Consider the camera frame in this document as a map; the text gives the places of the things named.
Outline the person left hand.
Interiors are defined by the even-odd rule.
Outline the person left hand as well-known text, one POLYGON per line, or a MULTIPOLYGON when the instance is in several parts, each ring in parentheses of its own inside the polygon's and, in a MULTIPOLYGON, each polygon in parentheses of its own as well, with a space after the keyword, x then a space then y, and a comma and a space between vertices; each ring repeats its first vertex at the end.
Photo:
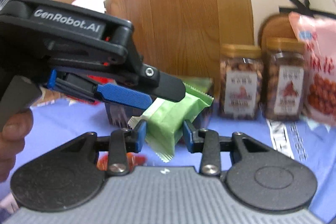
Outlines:
POLYGON ((1 129, 1 182, 9 177, 16 155, 25 147, 25 137, 33 127, 33 113, 23 110, 9 118, 1 129))

